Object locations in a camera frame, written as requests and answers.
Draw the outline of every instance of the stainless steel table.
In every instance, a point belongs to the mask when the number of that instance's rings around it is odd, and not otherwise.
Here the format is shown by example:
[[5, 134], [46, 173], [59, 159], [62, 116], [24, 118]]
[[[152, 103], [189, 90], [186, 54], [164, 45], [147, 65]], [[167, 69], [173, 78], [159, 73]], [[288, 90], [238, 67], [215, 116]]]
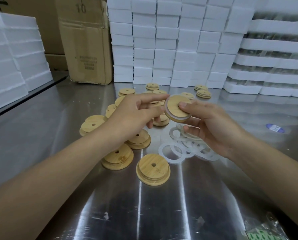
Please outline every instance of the stainless steel table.
[[[104, 115], [125, 87], [145, 91], [145, 85], [103, 86], [66, 79], [1, 115], [0, 184], [79, 139], [85, 118]], [[170, 94], [194, 93], [193, 88], [160, 88]], [[210, 91], [210, 102], [298, 161], [298, 98]], [[273, 132], [267, 124], [278, 125], [285, 133]], [[135, 173], [137, 162], [158, 153], [160, 144], [171, 140], [169, 131], [175, 125], [171, 121], [149, 130], [151, 145], [135, 150], [126, 169], [110, 171], [97, 164], [38, 239], [245, 239], [245, 223], [260, 223], [267, 211], [275, 213], [291, 238], [298, 234], [293, 222], [227, 159], [188, 158], [170, 166], [165, 184], [141, 183]]]

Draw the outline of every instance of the label sticker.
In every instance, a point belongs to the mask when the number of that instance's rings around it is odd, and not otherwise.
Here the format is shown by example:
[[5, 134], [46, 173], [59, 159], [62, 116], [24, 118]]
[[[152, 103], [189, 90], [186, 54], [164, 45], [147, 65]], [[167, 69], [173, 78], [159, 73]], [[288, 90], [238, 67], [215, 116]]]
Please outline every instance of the label sticker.
[[285, 133], [285, 130], [283, 128], [279, 127], [278, 125], [266, 124], [266, 127], [274, 132]]

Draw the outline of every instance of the metal table surface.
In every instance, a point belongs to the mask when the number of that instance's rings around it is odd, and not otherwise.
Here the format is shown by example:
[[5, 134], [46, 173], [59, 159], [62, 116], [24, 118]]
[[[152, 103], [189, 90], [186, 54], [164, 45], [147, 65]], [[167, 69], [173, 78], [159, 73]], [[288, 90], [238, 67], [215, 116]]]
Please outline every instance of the metal table surface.
[[[104, 115], [125, 87], [145, 91], [145, 85], [104, 86], [66, 79], [1, 115], [0, 184], [79, 139], [85, 118]], [[170, 94], [194, 93], [193, 88], [160, 88]], [[223, 106], [245, 129], [298, 161], [298, 98], [210, 91], [210, 102]], [[273, 132], [266, 124], [278, 125], [285, 133]], [[141, 183], [135, 173], [137, 162], [171, 141], [169, 131], [175, 125], [171, 121], [149, 130], [151, 145], [134, 150], [134, 160], [126, 169], [110, 171], [98, 163], [38, 239], [245, 239], [245, 224], [261, 223], [267, 211], [275, 213], [290, 238], [298, 234], [294, 223], [227, 159], [188, 158], [170, 165], [165, 184]]]

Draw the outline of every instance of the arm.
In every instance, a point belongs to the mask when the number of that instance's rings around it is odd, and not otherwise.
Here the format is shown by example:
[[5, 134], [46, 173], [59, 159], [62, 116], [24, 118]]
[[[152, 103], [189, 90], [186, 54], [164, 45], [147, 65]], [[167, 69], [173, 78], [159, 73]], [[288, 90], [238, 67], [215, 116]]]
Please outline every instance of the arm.
[[238, 165], [298, 225], [298, 162], [255, 138], [215, 104], [180, 103], [194, 117], [187, 133]]
[[35, 239], [100, 159], [152, 127], [164, 110], [150, 102], [167, 97], [128, 95], [99, 128], [0, 186], [0, 239]]

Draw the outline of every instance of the hand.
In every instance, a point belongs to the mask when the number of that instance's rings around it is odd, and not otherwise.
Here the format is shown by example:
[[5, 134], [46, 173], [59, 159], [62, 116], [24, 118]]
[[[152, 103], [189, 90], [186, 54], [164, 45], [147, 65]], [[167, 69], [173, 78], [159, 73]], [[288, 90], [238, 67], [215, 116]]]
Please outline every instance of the hand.
[[219, 155], [231, 158], [232, 152], [240, 143], [251, 136], [238, 125], [223, 108], [210, 103], [194, 101], [192, 104], [180, 102], [179, 108], [193, 117], [185, 123], [186, 133], [203, 139]]
[[110, 125], [109, 130], [119, 137], [123, 143], [134, 137], [147, 124], [152, 128], [152, 121], [160, 120], [164, 112], [163, 106], [154, 106], [150, 102], [166, 100], [169, 94], [132, 94], [127, 95], [110, 116], [105, 124]]

